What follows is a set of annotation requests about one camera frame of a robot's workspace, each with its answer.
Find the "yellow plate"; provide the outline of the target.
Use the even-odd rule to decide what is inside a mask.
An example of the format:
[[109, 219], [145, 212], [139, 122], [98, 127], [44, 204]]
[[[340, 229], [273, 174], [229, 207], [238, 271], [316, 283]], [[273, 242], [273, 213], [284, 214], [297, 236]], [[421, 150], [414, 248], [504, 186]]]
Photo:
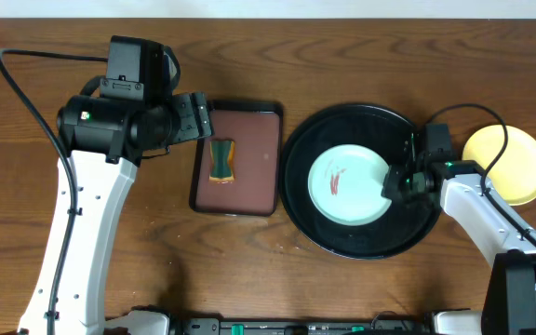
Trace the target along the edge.
[[[536, 198], [536, 140], [525, 131], [507, 126], [508, 143], [489, 173], [495, 190], [510, 206], [521, 206]], [[501, 125], [475, 132], [462, 150], [463, 160], [474, 160], [487, 168], [503, 146]]]

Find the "green and orange sponge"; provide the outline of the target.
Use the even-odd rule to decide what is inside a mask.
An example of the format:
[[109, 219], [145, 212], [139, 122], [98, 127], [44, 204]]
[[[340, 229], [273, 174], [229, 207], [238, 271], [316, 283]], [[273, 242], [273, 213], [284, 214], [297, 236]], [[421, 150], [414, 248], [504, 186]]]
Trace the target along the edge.
[[209, 180], [227, 183], [235, 180], [233, 160], [235, 142], [232, 140], [212, 141], [210, 143], [211, 169]]

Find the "mint plate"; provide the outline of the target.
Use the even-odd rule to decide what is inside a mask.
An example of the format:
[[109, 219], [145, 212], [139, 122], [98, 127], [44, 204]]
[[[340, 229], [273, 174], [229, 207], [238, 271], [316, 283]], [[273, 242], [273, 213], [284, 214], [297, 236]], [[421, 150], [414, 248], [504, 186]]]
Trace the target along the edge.
[[311, 165], [308, 193], [315, 208], [330, 221], [343, 226], [370, 224], [392, 204], [382, 196], [388, 170], [383, 158], [367, 147], [334, 146]]

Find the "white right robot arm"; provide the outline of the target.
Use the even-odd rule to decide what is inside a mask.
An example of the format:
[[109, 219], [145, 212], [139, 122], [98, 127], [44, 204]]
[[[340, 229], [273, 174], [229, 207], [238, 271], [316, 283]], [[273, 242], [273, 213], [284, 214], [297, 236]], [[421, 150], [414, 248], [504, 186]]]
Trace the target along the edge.
[[445, 212], [492, 269], [482, 310], [434, 313], [435, 334], [536, 334], [536, 230], [501, 198], [476, 162], [390, 166], [382, 194]]

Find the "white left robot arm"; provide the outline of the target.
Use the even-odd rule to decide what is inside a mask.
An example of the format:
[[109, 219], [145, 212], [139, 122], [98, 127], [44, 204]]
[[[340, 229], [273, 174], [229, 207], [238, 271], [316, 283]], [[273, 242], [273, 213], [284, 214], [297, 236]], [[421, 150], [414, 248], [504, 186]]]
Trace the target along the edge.
[[20, 334], [168, 334], [170, 318], [135, 310], [108, 320], [104, 296], [117, 224], [145, 152], [212, 133], [204, 93], [164, 100], [78, 95], [58, 114], [58, 195]]

